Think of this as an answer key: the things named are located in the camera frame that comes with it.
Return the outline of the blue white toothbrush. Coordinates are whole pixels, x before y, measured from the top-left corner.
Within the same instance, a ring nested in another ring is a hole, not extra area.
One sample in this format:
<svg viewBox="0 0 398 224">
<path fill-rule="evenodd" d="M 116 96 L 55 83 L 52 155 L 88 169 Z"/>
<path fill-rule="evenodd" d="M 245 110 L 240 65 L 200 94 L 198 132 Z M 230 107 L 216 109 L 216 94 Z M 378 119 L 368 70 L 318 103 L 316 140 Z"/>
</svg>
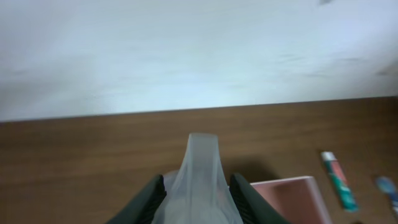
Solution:
<svg viewBox="0 0 398 224">
<path fill-rule="evenodd" d="M 397 217 L 397 189 L 392 180 L 385 176 L 376 177 L 375 183 L 379 190 L 387 195 L 391 202 L 392 211 Z"/>
</svg>

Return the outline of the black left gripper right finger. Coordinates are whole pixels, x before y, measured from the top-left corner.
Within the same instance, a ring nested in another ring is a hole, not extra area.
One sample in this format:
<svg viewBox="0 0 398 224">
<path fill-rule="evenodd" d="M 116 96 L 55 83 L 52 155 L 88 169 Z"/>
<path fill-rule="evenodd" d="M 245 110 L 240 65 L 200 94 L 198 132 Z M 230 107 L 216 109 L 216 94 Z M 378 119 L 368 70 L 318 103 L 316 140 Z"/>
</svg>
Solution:
<svg viewBox="0 0 398 224">
<path fill-rule="evenodd" d="M 244 224 L 290 224 L 241 174 L 231 175 L 229 191 Z"/>
</svg>

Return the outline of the green white toothpaste tube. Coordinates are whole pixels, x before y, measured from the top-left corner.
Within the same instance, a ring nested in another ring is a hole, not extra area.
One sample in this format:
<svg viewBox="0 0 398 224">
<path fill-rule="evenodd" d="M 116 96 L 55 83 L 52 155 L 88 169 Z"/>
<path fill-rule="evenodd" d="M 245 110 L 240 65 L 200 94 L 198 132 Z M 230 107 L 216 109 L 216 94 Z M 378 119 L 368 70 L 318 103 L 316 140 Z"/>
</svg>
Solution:
<svg viewBox="0 0 398 224">
<path fill-rule="evenodd" d="M 337 158 L 330 151 L 323 151 L 320 155 L 343 209 L 347 212 L 356 212 L 358 205 Z"/>
</svg>

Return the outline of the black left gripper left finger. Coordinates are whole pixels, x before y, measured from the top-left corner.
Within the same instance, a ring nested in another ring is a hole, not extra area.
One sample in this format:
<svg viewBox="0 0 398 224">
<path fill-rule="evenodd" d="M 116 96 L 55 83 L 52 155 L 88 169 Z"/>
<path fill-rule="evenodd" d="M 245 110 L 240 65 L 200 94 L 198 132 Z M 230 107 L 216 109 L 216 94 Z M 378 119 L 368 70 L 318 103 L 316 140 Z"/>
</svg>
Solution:
<svg viewBox="0 0 398 224">
<path fill-rule="evenodd" d="M 106 224 L 151 224 L 166 195 L 164 177 L 156 175 Z"/>
</svg>

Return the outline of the clear spray bottle blue liquid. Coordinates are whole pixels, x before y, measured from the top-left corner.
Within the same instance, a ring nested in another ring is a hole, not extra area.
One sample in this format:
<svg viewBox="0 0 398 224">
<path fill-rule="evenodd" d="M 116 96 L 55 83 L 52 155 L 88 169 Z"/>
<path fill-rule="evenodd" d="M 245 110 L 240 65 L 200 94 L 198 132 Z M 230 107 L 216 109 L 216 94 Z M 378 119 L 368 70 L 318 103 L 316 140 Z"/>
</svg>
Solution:
<svg viewBox="0 0 398 224">
<path fill-rule="evenodd" d="M 164 175 L 164 185 L 167 195 L 153 223 L 243 223 L 226 183 L 214 134 L 189 135 L 182 165 Z"/>
</svg>

